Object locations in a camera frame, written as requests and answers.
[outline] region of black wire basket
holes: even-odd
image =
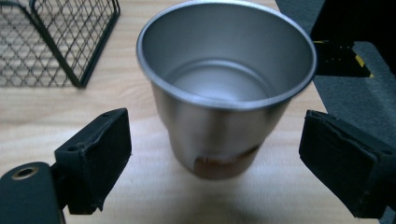
[[[85,88],[117,0],[0,0],[0,87]]]

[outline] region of cup rim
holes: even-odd
[[[276,16],[279,19],[291,25],[306,40],[306,44],[309,46],[312,54],[312,64],[305,78],[298,85],[296,85],[295,87],[293,87],[288,91],[285,91],[273,97],[269,97],[261,100],[254,100],[254,101],[226,101],[226,100],[212,99],[204,96],[199,96],[193,93],[189,93],[187,91],[183,91],[182,89],[179,89],[178,87],[175,87],[170,83],[166,82],[165,80],[163,80],[162,78],[160,78],[150,68],[149,63],[147,62],[143,51],[143,39],[147,29],[151,26],[151,24],[153,24],[155,21],[157,21],[167,13],[181,9],[183,7],[192,7],[202,4],[225,4],[225,5],[236,5],[240,7],[250,7],[272,14],[273,16]],[[191,103],[193,105],[206,106],[217,109],[233,109],[233,110],[250,110],[250,109],[267,107],[270,105],[277,105],[282,102],[288,101],[293,96],[295,96],[296,94],[298,94],[299,92],[305,89],[305,87],[311,82],[315,74],[315,71],[317,69],[317,54],[315,51],[314,44],[311,38],[308,36],[308,34],[303,30],[303,28],[300,25],[298,25],[295,21],[293,21],[289,17],[281,14],[280,12],[272,8],[248,1],[239,1],[239,0],[194,0],[185,3],[180,3],[161,11],[160,13],[152,17],[141,30],[139,37],[137,38],[136,41],[136,58],[145,76],[151,81],[151,83],[155,84],[162,90],[171,94],[173,97],[181,101]]]

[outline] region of stainless steel cup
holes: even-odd
[[[242,1],[170,7],[143,28],[136,54],[175,156],[211,179],[249,167],[317,61],[295,22]]]

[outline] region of wooden table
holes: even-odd
[[[305,111],[325,111],[313,84],[292,101],[242,175],[208,181],[177,162],[134,51],[148,19],[178,2],[121,0],[86,90],[0,89],[0,174],[30,161],[53,164],[53,151],[91,120],[127,107],[133,156],[104,211],[70,216],[64,209],[68,223],[377,223],[354,218],[299,158]],[[255,2],[277,8],[274,0]]]

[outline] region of metal grommet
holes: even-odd
[[[18,172],[12,175],[13,180],[23,180],[35,175],[38,172],[38,167],[29,166],[20,169]]]

